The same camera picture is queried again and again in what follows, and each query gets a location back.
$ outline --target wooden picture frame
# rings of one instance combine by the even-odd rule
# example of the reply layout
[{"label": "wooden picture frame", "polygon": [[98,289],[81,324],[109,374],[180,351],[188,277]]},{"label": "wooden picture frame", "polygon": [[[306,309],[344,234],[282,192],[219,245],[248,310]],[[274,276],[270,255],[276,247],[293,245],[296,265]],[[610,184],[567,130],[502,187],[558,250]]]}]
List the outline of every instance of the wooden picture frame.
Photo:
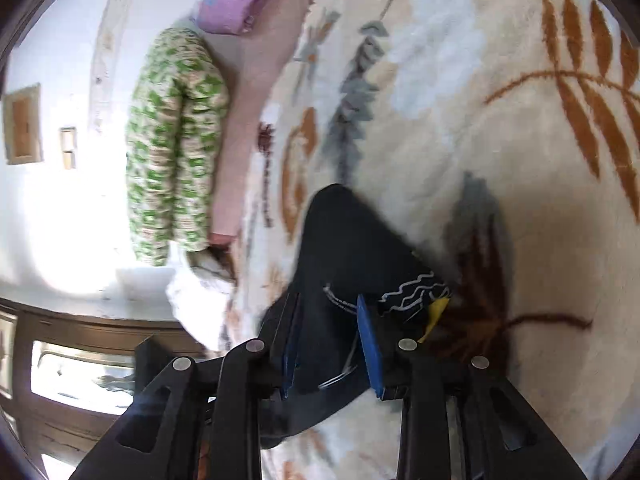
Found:
[{"label": "wooden picture frame", "polygon": [[42,162],[40,85],[7,94],[2,101],[7,164]]}]

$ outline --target floral blanket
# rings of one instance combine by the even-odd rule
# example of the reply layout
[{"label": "floral blanket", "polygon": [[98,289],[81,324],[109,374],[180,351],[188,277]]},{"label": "floral blanket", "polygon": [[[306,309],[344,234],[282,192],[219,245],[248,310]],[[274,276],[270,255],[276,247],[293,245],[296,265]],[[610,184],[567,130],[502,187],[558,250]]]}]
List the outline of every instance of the floral blanket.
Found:
[{"label": "floral blanket", "polygon": [[[596,0],[316,0],[262,114],[233,344],[347,184],[458,291],[462,360],[508,373],[590,479],[640,430],[639,55]],[[400,413],[365,394],[265,452],[265,478],[395,477]]]}]

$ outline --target black garment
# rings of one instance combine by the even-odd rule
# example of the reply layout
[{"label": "black garment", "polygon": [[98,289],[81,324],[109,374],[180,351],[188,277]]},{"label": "black garment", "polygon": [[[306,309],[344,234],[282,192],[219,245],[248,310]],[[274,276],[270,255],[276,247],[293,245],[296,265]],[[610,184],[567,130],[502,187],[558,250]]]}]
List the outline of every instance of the black garment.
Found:
[{"label": "black garment", "polygon": [[390,322],[419,338],[426,307],[449,289],[349,189],[333,185],[309,206],[296,273],[263,326],[278,322],[295,293],[303,320],[294,382],[286,400],[262,406],[263,447],[321,422],[369,387],[354,309],[359,294],[382,300]]}]

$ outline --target metal screw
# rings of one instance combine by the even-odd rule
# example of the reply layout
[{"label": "metal screw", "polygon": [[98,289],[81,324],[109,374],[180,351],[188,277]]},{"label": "metal screw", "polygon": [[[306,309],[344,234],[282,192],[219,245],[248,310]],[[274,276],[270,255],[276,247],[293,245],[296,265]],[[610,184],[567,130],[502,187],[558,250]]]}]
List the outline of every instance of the metal screw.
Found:
[{"label": "metal screw", "polygon": [[174,360],[174,370],[178,370],[179,372],[186,370],[191,366],[191,359],[188,357],[178,357]]},{"label": "metal screw", "polygon": [[480,370],[484,370],[489,367],[489,359],[483,355],[477,355],[471,359],[471,364]]},{"label": "metal screw", "polygon": [[402,350],[406,350],[407,352],[412,352],[413,350],[418,348],[418,343],[415,342],[413,339],[407,338],[407,339],[401,339],[400,341],[398,341],[398,346]]},{"label": "metal screw", "polygon": [[247,341],[246,349],[249,352],[259,352],[264,348],[264,342],[259,339],[251,339],[251,341]]}]

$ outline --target blue gripper pad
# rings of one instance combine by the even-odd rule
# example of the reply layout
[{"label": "blue gripper pad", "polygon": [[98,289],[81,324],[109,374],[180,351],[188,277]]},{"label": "blue gripper pad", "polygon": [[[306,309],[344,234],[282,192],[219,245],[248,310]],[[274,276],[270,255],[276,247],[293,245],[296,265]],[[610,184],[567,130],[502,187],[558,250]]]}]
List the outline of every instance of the blue gripper pad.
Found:
[{"label": "blue gripper pad", "polygon": [[369,384],[375,391],[376,396],[381,399],[385,391],[382,383],[382,357],[378,343],[376,342],[376,335],[373,332],[373,325],[369,318],[369,311],[367,310],[367,305],[362,294],[358,296],[357,307],[358,332],[360,332],[364,361],[367,364]]}]

